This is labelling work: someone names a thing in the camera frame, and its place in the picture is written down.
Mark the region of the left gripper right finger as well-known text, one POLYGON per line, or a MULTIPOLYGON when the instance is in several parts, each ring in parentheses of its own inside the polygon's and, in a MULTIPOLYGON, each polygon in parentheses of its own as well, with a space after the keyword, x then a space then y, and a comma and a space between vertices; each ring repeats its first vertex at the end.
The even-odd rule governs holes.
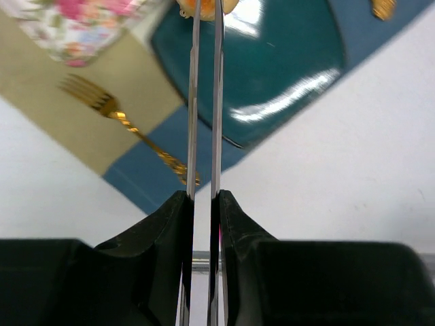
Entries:
POLYGON ((279 240, 220 193, 227 325, 433 325, 422 259, 393 242, 279 240))

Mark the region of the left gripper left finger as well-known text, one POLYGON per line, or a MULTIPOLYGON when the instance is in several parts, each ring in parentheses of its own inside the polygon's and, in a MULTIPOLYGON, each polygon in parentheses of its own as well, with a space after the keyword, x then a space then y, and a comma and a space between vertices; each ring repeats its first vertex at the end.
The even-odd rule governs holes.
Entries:
POLYGON ((189 311, 193 203, 175 192, 154 213, 91 247, 1 241, 2 325, 174 325, 189 311))

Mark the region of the metal tongs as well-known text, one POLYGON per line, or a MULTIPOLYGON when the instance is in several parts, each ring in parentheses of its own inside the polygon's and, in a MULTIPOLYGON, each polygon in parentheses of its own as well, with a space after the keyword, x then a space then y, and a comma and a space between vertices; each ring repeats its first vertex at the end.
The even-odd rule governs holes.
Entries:
MULTIPOLYGON (((222 171, 222 111, 224 81, 224 5, 222 1, 214 4, 215 38, 213 67, 213 123, 212 123, 212 161, 211 161, 211 218, 209 237, 209 284, 207 299, 207 324, 218 324, 219 309, 219 261, 220 261, 220 218, 219 196, 220 175, 222 171)), ((190 71, 188 86, 188 163, 186 176, 186 235, 183 245, 183 262, 181 278, 181 302, 179 307, 179 324, 190 324, 193 237, 194 237, 194 203, 196 194, 196 153, 198 122, 198 69, 201 27, 201 2, 194 4, 192 47, 190 50, 190 71)))

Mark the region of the round orange bun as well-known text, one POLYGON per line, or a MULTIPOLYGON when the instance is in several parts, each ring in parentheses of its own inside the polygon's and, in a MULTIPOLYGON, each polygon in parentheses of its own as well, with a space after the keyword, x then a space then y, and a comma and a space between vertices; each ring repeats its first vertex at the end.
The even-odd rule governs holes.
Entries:
MULTIPOLYGON (((179 14, 183 18, 194 17, 196 1, 195 0, 177 0, 179 5, 179 14)), ((215 20, 215 0, 201 0, 200 18, 203 21, 215 20)), ((239 0, 223 0, 224 15, 231 13, 239 3, 239 0)))

